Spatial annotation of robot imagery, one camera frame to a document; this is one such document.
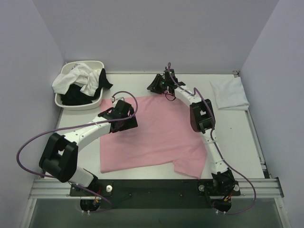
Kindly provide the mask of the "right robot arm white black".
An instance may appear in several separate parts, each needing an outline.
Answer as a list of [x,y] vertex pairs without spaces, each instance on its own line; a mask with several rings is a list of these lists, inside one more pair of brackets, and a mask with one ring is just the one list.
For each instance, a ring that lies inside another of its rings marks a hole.
[[214,182],[213,192],[223,196],[223,201],[231,199],[236,181],[231,169],[220,153],[215,135],[215,116],[212,103],[204,99],[197,88],[190,91],[183,82],[178,82],[174,70],[166,69],[157,74],[147,90],[156,94],[170,94],[186,104],[190,109],[190,125],[193,131],[200,134],[210,158],[211,175]]

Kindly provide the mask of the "pink t shirt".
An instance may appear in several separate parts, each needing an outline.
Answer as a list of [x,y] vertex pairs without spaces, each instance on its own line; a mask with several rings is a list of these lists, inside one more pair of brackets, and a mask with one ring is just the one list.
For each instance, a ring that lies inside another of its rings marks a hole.
[[138,103],[138,126],[100,138],[100,172],[171,162],[175,172],[200,178],[207,152],[191,128],[189,107],[161,95],[126,98],[126,102]]

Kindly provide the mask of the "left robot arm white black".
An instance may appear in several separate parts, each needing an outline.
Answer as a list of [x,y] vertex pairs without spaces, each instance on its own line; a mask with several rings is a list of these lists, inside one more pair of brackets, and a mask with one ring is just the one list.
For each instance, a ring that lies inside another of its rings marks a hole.
[[99,113],[88,126],[64,135],[52,134],[40,158],[39,167],[60,182],[78,184],[86,195],[93,195],[97,191],[98,178],[78,167],[78,153],[103,135],[137,126],[132,105],[123,99],[115,101],[112,107]]

